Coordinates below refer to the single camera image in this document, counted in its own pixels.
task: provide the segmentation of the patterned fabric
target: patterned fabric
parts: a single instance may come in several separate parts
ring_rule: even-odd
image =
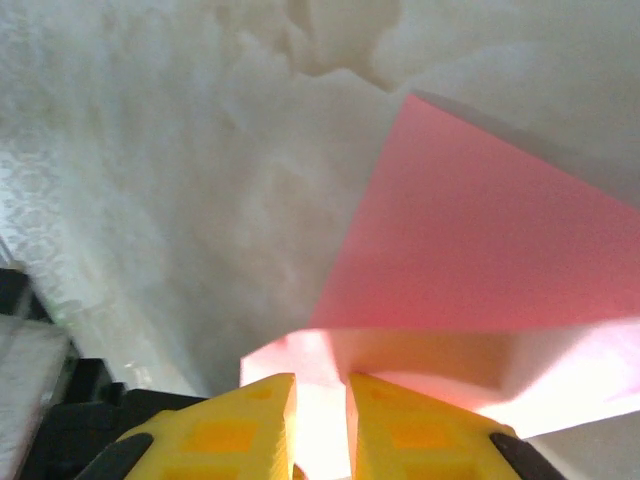
[[[304,326],[408,91],[640,205],[637,2],[334,3],[0,0],[0,233],[118,378]]]

